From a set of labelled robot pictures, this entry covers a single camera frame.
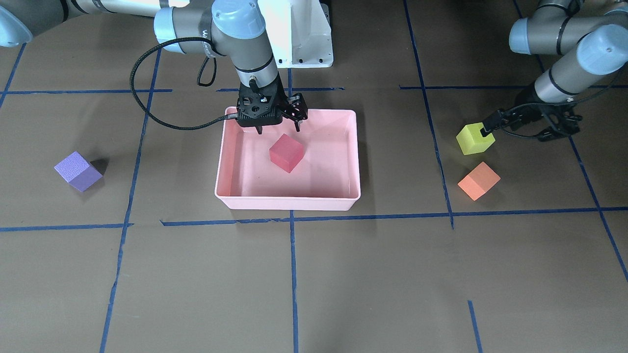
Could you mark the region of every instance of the pink plastic bin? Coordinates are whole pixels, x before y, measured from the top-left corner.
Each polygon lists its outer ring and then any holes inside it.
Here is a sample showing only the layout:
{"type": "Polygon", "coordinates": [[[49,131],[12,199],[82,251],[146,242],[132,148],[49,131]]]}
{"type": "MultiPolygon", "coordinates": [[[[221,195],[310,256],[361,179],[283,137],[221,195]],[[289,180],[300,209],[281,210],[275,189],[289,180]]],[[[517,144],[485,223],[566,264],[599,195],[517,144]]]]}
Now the pink plastic bin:
{"type": "Polygon", "coordinates": [[[225,121],[215,194],[236,210],[349,210],[361,195],[355,112],[310,109],[298,133],[287,119],[262,135],[225,121]],[[282,134],[305,147],[291,173],[268,155],[282,134]]]}

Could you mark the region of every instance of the cube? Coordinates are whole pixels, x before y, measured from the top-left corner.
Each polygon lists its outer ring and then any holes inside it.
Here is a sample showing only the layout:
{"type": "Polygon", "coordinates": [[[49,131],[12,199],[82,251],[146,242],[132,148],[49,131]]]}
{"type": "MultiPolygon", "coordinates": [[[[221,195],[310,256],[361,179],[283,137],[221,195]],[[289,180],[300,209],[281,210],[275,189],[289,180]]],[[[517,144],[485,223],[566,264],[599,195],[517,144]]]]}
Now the cube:
{"type": "Polygon", "coordinates": [[[80,192],[84,192],[102,178],[102,174],[76,151],[59,162],[55,169],[66,182],[80,192]]]}
{"type": "Polygon", "coordinates": [[[483,137],[480,130],[484,127],[481,122],[468,124],[456,136],[463,155],[472,155],[486,151],[495,142],[493,134],[483,137]]]}
{"type": "Polygon", "coordinates": [[[458,186],[476,201],[492,188],[501,178],[486,163],[481,162],[467,176],[458,183],[458,186]]]}
{"type": "Polygon", "coordinates": [[[305,154],[303,145],[286,134],[281,135],[269,152],[271,161],[288,173],[295,169],[305,154]]]}

